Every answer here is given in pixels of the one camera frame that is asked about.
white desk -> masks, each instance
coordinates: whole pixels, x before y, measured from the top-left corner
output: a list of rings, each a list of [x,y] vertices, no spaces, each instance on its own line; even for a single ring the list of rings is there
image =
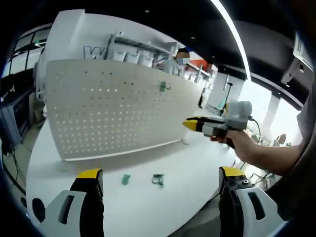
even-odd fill
[[[103,169],[105,236],[170,235],[216,191],[218,167],[231,166],[236,158],[232,149],[197,132],[189,131],[186,142],[189,145],[177,142],[122,156],[66,162],[57,153],[46,121],[27,173],[26,198],[32,223],[39,225],[32,199],[40,198],[47,207],[61,191],[71,187],[78,171],[99,167]],[[126,186],[121,184],[124,174],[131,175]],[[162,189],[152,184],[153,174],[164,174]]]

